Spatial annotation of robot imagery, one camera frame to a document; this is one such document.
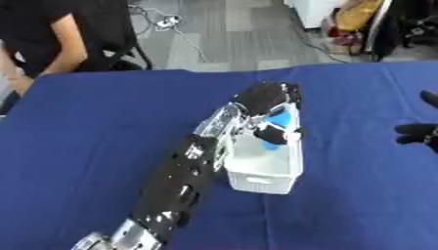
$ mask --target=power strip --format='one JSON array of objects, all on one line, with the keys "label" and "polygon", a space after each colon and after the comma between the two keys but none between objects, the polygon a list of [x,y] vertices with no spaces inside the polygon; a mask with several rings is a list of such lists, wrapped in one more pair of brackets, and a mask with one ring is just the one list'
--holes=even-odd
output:
[{"label": "power strip", "polygon": [[156,23],[156,31],[167,31],[181,22],[178,16],[166,16],[162,21]]}]

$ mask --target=white plastic basket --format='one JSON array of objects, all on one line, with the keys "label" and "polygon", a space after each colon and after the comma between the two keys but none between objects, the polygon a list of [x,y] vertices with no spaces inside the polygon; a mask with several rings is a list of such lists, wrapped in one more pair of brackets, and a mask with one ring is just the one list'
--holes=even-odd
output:
[{"label": "white plastic basket", "polygon": [[289,107],[291,121],[287,127],[287,146],[268,150],[251,134],[237,138],[225,168],[234,189],[252,192],[287,194],[303,173],[300,137],[293,133],[300,127],[299,111]]}]

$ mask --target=robotic arm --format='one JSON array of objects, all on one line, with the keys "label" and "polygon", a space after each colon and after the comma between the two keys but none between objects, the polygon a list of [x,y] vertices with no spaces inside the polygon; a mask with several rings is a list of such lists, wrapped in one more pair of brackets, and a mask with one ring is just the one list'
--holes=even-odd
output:
[{"label": "robotic arm", "polygon": [[234,138],[244,130],[272,144],[285,144],[284,130],[258,126],[285,104],[300,106],[297,85],[257,83],[232,98],[201,122],[156,168],[142,188],[137,205],[111,237],[97,232],[73,250],[158,250],[176,228],[184,227],[208,191],[228,155]]}]

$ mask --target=person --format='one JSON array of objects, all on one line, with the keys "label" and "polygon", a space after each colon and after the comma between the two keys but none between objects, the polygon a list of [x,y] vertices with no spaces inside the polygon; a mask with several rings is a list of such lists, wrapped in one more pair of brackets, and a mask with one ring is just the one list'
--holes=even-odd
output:
[{"label": "person", "polygon": [[[24,95],[34,79],[45,74],[91,71],[102,50],[86,38],[78,11],[87,0],[0,0],[0,71],[14,93]],[[22,67],[23,72],[16,70]]]},{"label": "person", "polygon": [[[425,103],[438,108],[438,95],[428,91],[421,91],[420,97]],[[400,134],[397,138],[397,143],[402,145],[412,143],[425,144],[438,153],[438,124],[403,124],[396,126],[395,131]]]}]

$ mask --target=white cabinet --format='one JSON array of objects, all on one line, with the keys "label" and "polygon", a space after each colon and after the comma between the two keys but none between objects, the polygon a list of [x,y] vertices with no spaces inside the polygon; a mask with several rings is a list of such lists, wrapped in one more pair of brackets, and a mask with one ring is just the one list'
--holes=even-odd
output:
[{"label": "white cabinet", "polygon": [[285,4],[295,8],[304,28],[321,26],[325,17],[348,0],[285,0]]}]

